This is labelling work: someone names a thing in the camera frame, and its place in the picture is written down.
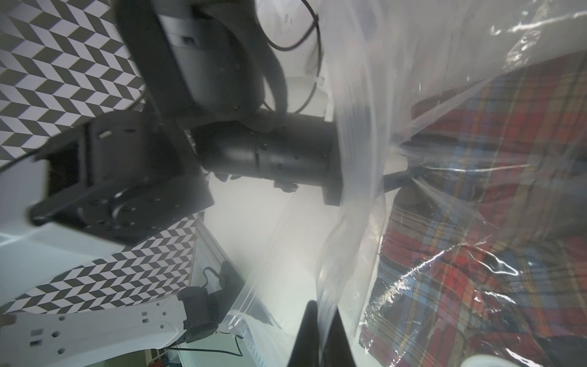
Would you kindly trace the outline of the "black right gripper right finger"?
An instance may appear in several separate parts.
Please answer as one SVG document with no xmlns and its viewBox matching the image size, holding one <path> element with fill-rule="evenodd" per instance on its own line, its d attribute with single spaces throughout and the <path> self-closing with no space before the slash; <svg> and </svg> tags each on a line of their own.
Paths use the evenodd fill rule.
<svg viewBox="0 0 587 367">
<path fill-rule="evenodd" d="M 334 315 L 327 336 L 326 345 L 322 353 L 321 365 L 324 367 L 356 367 L 356 362 L 353 359 L 353 354 L 338 310 Z"/>
</svg>

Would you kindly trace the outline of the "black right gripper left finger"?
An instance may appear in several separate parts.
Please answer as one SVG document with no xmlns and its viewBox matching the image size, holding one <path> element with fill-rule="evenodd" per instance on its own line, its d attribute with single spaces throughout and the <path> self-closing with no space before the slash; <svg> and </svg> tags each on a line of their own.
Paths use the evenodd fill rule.
<svg viewBox="0 0 587 367">
<path fill-rule="evenodd" d="M 319 332 L 316 301 L 309 301 L 287 367 L 319 366 Z"/>
</svg>

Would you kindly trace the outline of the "clear vacuum bag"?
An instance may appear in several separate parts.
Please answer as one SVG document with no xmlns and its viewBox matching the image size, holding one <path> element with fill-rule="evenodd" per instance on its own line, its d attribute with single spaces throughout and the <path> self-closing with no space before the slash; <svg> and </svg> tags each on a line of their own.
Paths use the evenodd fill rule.
<svg viewBox="0 0 587 367">
<path fill-rule="evenodd" d="M 586 364 L 584 1 L 323 1 L 338 212 L 301 189 L 223 322 L 285 366 Z"/>
</svg>

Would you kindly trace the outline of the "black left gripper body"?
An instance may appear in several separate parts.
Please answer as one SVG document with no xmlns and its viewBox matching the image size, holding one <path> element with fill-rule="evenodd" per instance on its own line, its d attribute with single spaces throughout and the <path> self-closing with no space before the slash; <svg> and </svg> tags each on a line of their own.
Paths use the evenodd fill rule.
<svg viewBox="0 0 587 367">
<path fill-rule="evenodd" d="M 241 122 L 214 122 L 192 130 L 197 157 L 214 174 L 271 180 L 286 193 L 321 187 L 323 201 L 339 206 L 342 168 L 336 125 L 289 113 L 271 132 Z"/>
</svg>

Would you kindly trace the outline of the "multicolour plaid shirt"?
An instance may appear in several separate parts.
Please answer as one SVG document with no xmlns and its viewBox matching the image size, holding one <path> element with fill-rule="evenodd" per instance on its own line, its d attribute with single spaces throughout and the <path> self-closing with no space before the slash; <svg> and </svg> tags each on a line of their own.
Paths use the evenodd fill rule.
<svg viewBox="0 0 587 367">
<path fill-rule="evenodd" d="M 493 79 L 400 154 L 360 350 L 378 366 L 584 366 L 585 52 Z"/>
</svg>

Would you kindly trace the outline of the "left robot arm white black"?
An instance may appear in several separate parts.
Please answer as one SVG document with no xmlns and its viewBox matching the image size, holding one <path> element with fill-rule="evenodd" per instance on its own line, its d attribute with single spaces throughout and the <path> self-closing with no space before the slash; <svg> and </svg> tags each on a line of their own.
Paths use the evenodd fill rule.
<svg viewBox="0 0 587 367">
<path fill-rule="evenodd" d="M 212 206 L 205 173 L 342 196 L 336 127 L 288 111 L 253 1 L 115 1 L 146 107 L 103 113 L 1 169 L 1 301 Z"/>
</svg>

